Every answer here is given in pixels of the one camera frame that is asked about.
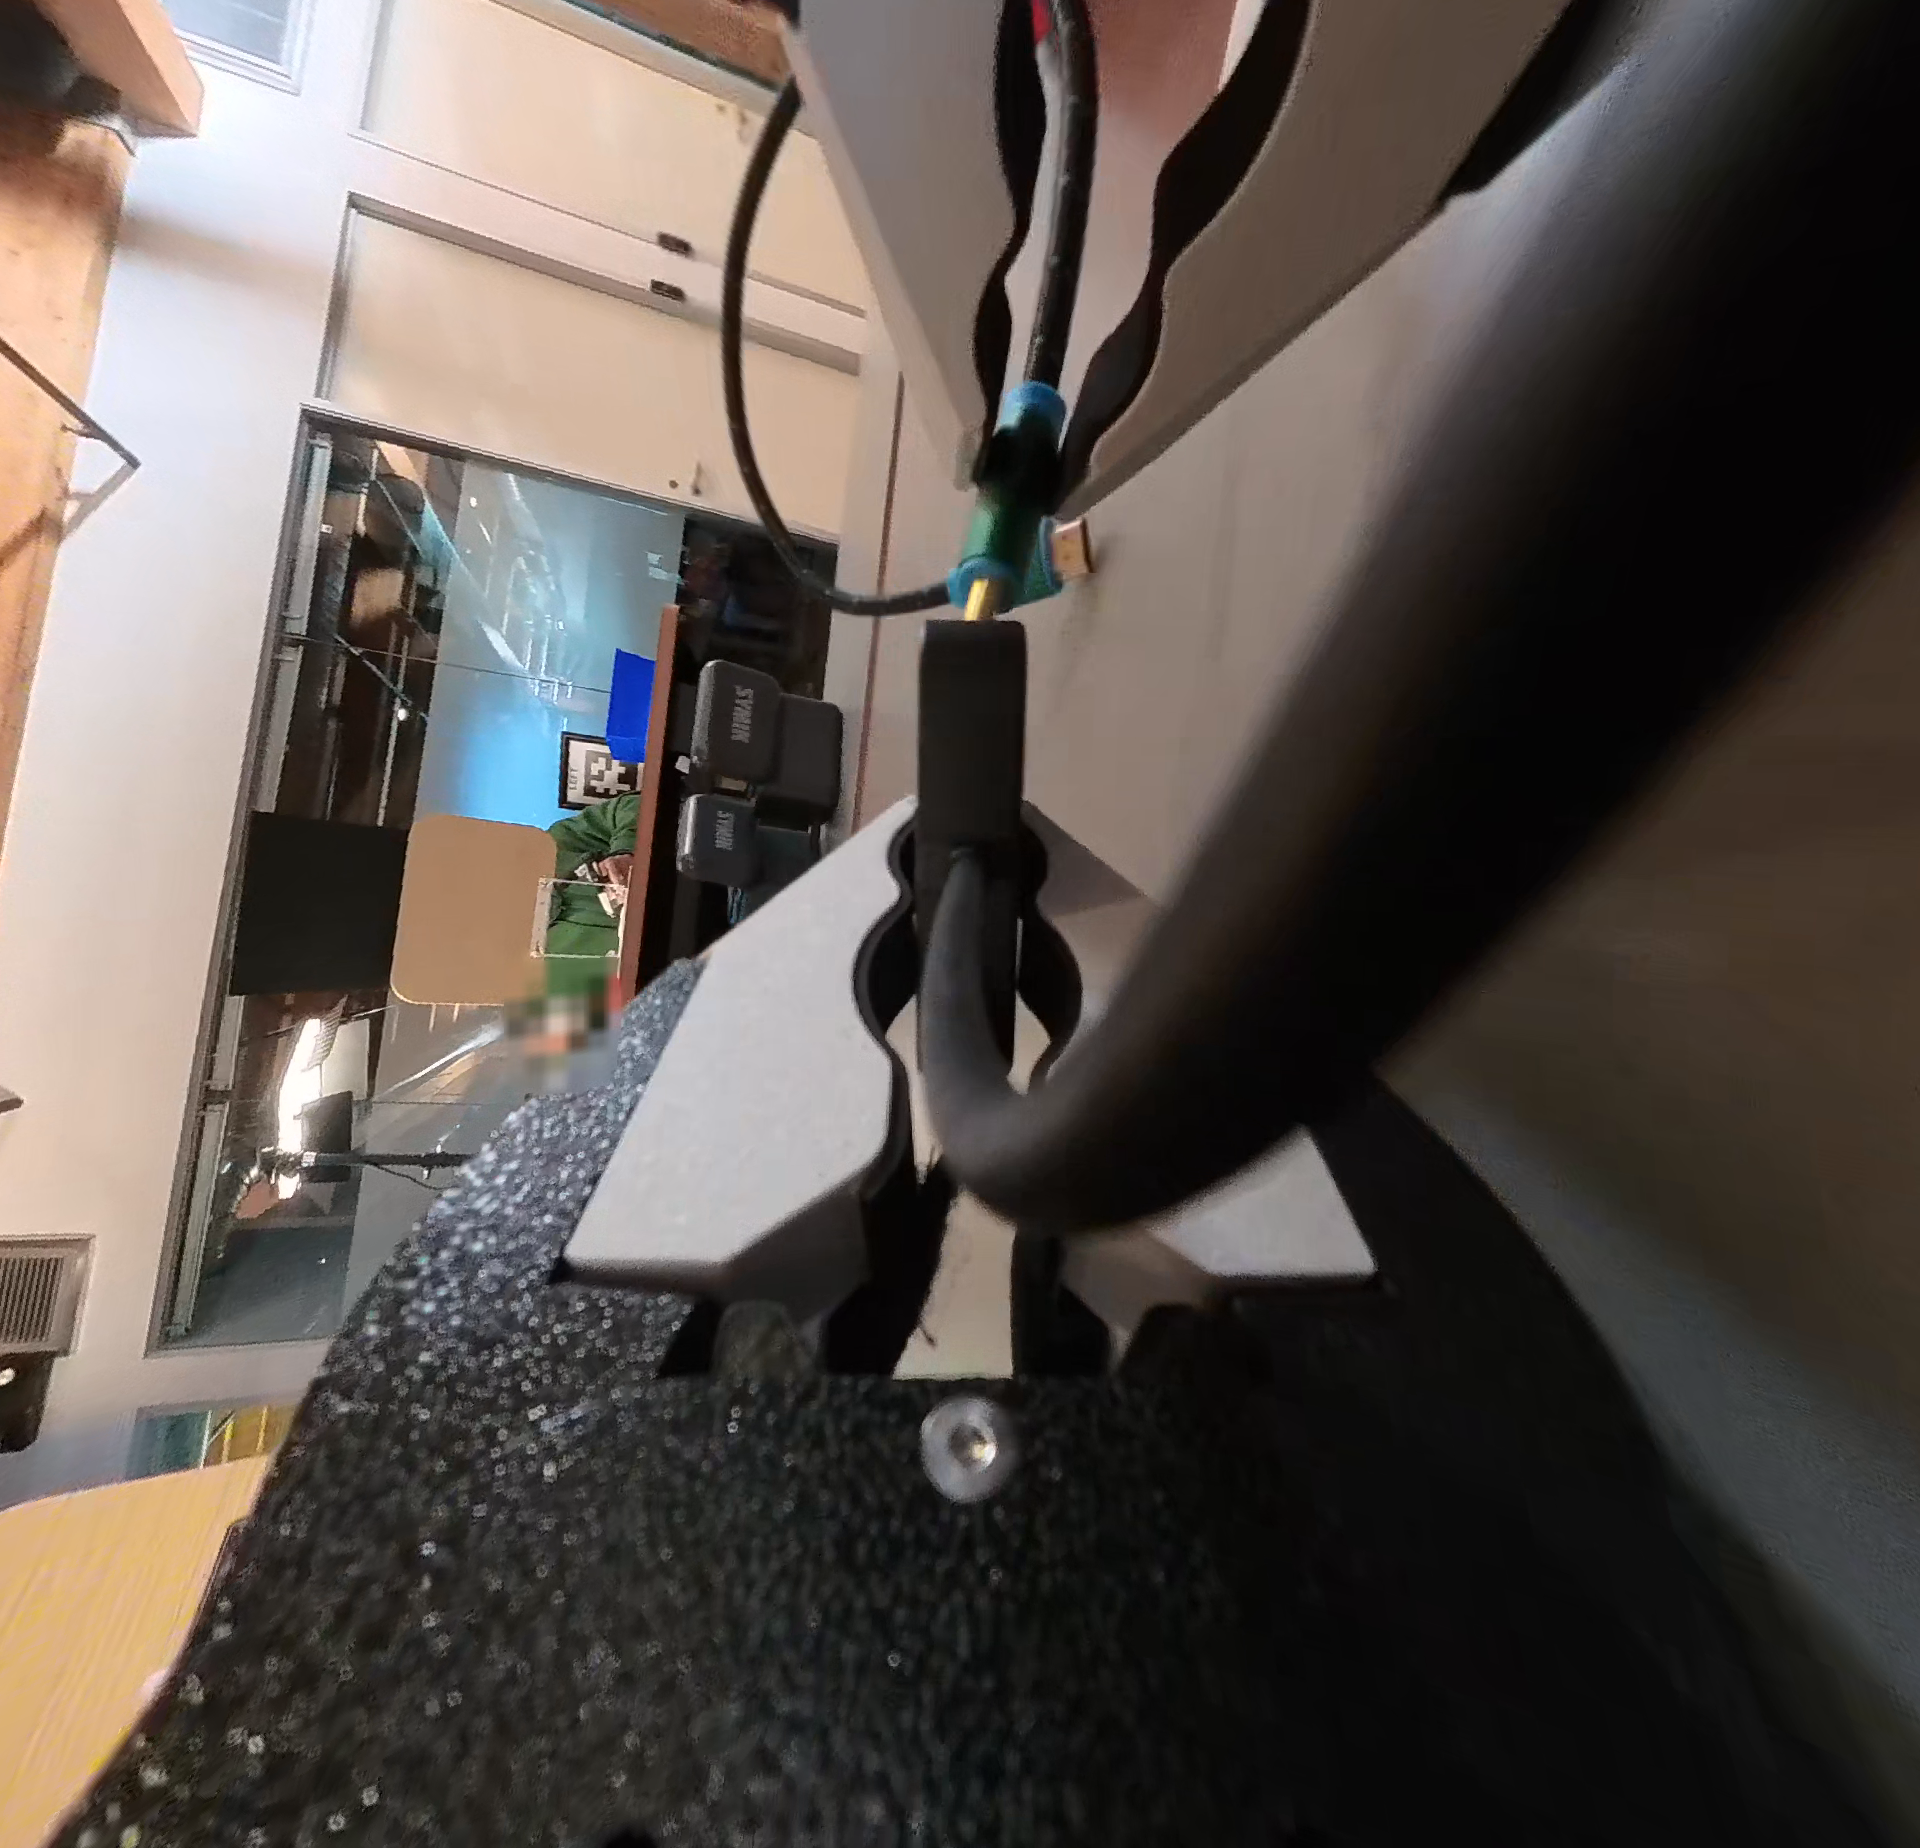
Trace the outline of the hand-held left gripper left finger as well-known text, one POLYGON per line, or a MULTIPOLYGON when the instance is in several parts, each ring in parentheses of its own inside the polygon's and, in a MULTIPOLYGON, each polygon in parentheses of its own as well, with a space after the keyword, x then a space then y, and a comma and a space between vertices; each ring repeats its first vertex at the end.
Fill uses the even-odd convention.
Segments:
POLYGON ((587 1285, 845 1301, 866 1209, 912 1161, 874 958, 908 888, 903 797, 711 945, 564 1250, 587 1285))

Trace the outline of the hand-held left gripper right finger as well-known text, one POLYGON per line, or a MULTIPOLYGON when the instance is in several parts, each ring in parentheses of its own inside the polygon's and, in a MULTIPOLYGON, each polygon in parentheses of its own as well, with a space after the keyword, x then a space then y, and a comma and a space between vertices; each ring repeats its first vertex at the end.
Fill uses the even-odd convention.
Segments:
MULTIPOLYGON (((1155 905, 1037 807, 1024 826, 1040 842, 1035 914, 1023 965, 1037 966, 1046 1048, 1040 1081, 1091 1040, 1117 981, 1155 921, 1155 905)), ((1177 1212, 1117 1232, 1065 1237, 1062 1285, 1073 1297, 1235 1297, 1295 1285, 1359 1285, 1376 1260, 1318 1145, 1308 1135, 1199 1193, 1177 1212)))

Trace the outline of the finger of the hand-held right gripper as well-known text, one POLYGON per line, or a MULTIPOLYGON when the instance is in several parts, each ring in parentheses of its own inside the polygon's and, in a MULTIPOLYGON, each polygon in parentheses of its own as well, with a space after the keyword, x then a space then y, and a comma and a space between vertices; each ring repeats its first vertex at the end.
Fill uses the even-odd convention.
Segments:
POLYGON ((1141 290, 1065 438, 1080 515, 1166 452, 1439 209, 1576 0, 1237 0, 1155 178, 1141 290))
POLYGON ((1029 0, 787 2, 807 117, 908 394, 938 455, 975 455, 1044 152, 1029 0))

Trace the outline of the small dark grey case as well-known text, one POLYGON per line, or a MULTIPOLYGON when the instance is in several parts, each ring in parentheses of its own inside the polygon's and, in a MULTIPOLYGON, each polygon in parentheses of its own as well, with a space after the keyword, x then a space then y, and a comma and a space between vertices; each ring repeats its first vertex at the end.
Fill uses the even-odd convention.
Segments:
POLYGON ((733 891, 755 888, 766 873, 755 802, 724 788, 688 793, 675 829, 675 870, 733 891))

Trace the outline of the brown cardboard panel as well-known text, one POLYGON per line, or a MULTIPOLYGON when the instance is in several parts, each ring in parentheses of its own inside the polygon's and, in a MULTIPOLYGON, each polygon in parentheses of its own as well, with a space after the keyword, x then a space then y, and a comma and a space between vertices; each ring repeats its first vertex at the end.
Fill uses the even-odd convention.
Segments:
POLYGON ((503 1007, 538 996, 556 859, 540 827, 420 817, 405 848, 393 996, 424 1007, 503 1007))

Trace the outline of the brown wooden desk partition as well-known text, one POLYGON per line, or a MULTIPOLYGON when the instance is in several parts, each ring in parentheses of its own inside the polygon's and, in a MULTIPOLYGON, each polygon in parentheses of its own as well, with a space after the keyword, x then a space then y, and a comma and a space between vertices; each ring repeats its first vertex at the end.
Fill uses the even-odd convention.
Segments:
POLYGON ((682 614, 677 604, 661 610, 656 676, 649 697, 642 786, 634 827, 634 855, 629 900, 621 912, 615 965, 618 1004, 626 1006, 675 958, 675 829, 682 802, 682 775, 671 747, 675 728, 675 683, 682 614))

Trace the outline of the black light stand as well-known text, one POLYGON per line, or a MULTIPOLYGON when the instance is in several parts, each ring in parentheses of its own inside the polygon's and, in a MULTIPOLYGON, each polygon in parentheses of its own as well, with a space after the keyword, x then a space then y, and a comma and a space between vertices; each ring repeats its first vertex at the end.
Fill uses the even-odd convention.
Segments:
POLYGON ((231 1219, 242 1226, 330 1222, 358 1206, 358 1189, 367 1176, 399 1176, 419 1187, 433 1187, 467 1165, 454 1148, 380 1151, 360 1147, 356 1136, 356 1097, 350 1091, 324 1093, 284 1126, 281 1140, 259 1148, 231 1205, 231 1219))

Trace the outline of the black flat screen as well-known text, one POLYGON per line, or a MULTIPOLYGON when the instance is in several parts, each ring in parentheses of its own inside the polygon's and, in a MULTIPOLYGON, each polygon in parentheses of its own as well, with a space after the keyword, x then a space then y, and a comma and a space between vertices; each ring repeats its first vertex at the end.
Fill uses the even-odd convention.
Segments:
POLYGON ((225 992, 387 992, 407 847, 407 827, 256 810, 225 992))

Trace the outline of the glass window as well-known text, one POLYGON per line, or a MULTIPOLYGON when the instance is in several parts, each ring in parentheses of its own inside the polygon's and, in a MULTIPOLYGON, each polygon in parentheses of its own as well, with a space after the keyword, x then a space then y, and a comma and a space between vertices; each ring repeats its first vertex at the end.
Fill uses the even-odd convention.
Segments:
POLYGON ((315 1342, 433 1187, 367 1176, 351 1215, 239 1226, 259 1148, 324 1093, 356 1097, 367 1148, 471 1153, 566 1043, 526 1043, 540 996, 424 1007, 387 992, 229 996, 248 820, 407 827, 433 813, 549 829, 559 735, 605 738, 614 656, 653 659, 682 614, 673 741, 693 788, 695 683, 709 660, 826 697, 828 610, 733 517, 590 489, 350 421, 312 421, 287 517, 242 804, 196 1043, 166 1287, 166 1353, 315 1342))

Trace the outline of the wooden ceiling beam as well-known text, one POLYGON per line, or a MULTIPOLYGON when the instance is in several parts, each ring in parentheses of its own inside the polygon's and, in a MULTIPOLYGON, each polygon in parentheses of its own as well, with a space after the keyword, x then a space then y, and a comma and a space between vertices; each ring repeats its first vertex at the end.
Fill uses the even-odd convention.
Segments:
POLYGON ((204 84, 161 0, 28 0, 61 35, 83 74, 106 84, 133 124, 194 138, 204 84))

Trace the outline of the light wooden table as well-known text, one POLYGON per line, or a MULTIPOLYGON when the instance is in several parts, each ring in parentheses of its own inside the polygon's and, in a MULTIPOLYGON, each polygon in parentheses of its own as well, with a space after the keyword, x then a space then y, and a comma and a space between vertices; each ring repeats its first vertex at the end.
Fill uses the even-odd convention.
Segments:
POLYGON ((6 1845, 43 1844, 144 1716, 268 1473, 258 1456, 5 1512, 6 1845))

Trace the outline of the white wall cabinet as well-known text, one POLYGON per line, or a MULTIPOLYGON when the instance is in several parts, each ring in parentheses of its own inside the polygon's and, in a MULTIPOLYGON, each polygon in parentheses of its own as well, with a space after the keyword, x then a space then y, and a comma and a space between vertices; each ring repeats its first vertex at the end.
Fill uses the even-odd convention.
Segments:
POLYGON ((719 315, 769 104, 562 0, 373 0, 318 398, 749 519, 719 315))

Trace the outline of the wall air vent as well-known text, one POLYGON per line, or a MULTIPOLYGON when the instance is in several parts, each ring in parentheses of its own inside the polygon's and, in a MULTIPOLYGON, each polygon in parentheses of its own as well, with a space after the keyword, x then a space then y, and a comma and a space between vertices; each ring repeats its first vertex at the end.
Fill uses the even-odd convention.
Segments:
POLYGON ((77 1339, 94 1237, 3 1241, 3 1355, 67 1356, 77 1339))

